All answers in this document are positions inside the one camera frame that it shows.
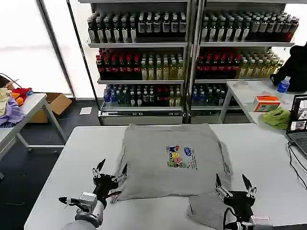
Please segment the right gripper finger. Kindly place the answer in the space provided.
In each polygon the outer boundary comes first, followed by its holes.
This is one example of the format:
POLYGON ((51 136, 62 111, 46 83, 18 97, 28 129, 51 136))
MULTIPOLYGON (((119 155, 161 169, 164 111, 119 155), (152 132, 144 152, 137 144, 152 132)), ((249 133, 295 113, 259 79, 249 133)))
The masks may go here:
POLYGON ((247 190, 247 197, 255 198, 257 188, 252 186, 251 181, 244 174, 242 174, 242 179, 247 190))
POLYGON ((216 181, 215 181, 215 191, 219 197, 232 197, 232 193, 230 193, 227 189, 222 186, 220 177, 216 174, 216 181))

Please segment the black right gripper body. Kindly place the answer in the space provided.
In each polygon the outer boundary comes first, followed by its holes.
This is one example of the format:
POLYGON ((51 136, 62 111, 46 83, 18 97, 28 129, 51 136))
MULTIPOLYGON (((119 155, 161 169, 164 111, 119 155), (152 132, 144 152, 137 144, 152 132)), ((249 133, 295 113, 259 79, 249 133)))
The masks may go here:
POLYGON ((251 217, 254 215, 252 206, 255 203, 254 195, 248 196, 245 191, 230 191, 230 195, 224 197, 224 204, 230 206, 235 217, 251 217))

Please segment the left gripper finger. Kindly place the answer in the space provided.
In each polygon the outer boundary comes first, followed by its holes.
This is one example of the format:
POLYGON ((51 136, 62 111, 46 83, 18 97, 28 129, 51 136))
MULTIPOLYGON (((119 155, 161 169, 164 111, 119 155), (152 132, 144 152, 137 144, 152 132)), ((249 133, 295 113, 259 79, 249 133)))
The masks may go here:
POLYGON ((103 159, 101 162, 98 163, 98 165, 95 168, 92 168, 93 178, 100 178, 100 172, 105 164, 105 159, 103 159))
POLYGON ((122 180, 125 180, 127 177, 127 171, 128 171, 128 164, 126 163, 122 170, 119 171, 119 174, 115 176, 112 181, 113 182, 120 182, 122 180))

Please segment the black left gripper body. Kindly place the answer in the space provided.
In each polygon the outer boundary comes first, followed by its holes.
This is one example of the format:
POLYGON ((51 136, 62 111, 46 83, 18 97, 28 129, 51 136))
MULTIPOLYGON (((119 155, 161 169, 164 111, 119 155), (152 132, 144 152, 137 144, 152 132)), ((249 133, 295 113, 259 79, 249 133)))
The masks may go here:
POLYGON ((121 191, 111 192, 111 190, 118 189, 117 178, 109 174, 100 174, 99 176, 93 177, 93 183, 95 189, 93 193, 97 196, 97 199, 107 199, 111 196, 121 194, 121 191))

